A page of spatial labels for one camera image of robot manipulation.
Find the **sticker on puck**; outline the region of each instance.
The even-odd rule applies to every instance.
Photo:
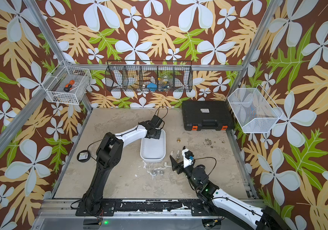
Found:
[[[88,153],[87,152],[82,152],[80,153],[78,159],[79,160],[84,160],[84,159],[87,159],[88,158]]]

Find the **wire basket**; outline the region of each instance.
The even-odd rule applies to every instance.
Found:
[[[105,78],[109,91],[183,92],[186,90],[189,92],[192,90],[191,64],[108,64]]]
[[[283,114],[260,85],[236,89],[228,102],[244,133],[267,133]]]
[[[91,81],[89,69],[68,66],[64,62],[55,68],[52,77],[54,80],[44,89],[52,102],[63,104],[80,104]],[[64,88],[71,80],[75,83],[66,92]]]

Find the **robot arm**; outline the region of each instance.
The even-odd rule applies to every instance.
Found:
[[[170,156],[172,170],[185,173],[198,198],[204,203],[208,215],[224,216],[247,230],[289,230],[288,225],[270,208],[261,209],[227,194],[213,184],[205,173],[205,166],[193,167],[196,159],[193,153],[183,147],[183,161],[177,163]]]
[[[96,151],[96,170],[89,189],[83,195],[78,209],[96,216],[102,210],[102,197],[108,176],[121,160],[122,150],[128,144],[141,138],[159,139],[162,132],[158,129],[162,119],[156,115],[151,120],[140,122],[136,127],[125,132],[105,134]]]

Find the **floral wallpaper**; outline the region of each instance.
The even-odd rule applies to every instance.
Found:
[[[103,64],[115,60],[115,64],[149,64],[154,60],[164,64],[192,61],[194,65],[240,65],[269,1],[47,0],[37,3],[71,63]],[[236,74],[196,71],[189,92],[109,92],[105,89],[105,70],[95,70],[88,98],[93,107],[108,108],[180,107],[184,100],[225,100]]]
[[[21,0],[0,0],[0,134],[57,61]],[[83,106],[44,100],[0,155],[0,229],[29,229],[68,159]]]
[[[236,65],[269,1],[40,0],[70,62],[191,60]]]
[[[241,87],[261,84],[284,114],[234,138],[265,203],[293,230],[328,229],[328,1],[284,0]]]

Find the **stained floor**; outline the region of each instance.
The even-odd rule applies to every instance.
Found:
[[[135,127],[138,122],[150,120],[156,109],[109,109],[95,108],[83,131],[77,148],[57,189],[56,198],[81,198],[88,189],[96,168],[96,162],[77,161],[77,153],[88,145],[102,139],[107,132],[119,133]],[[165,109],[160,111],[162,117]],[[171,169],[170,152],[176,156],[177,150],[186,146],[195,158],[212,156],[217,165],[210,174],[210,181],[230,195],[247,199],[236,160],[231,151],[225,131],[202,130],[185,131],[182,111],[170,109],[164,118],[166,132],[166,156],[162,162],[146,163],[140,157],[141,140],[134,141],[123,149],[122,158],[111,171],[104,188],[104,198],[142,198],[142,199],[192,199],[196,193],[189,186],[185,175]],[[92,145],[90,151],[95,158],[100,142]],[[203,164],[206,172],[213,168],[213,159],[197,160],[195,165]],[[164,175],[152,176],[152,170],[161,169]]]

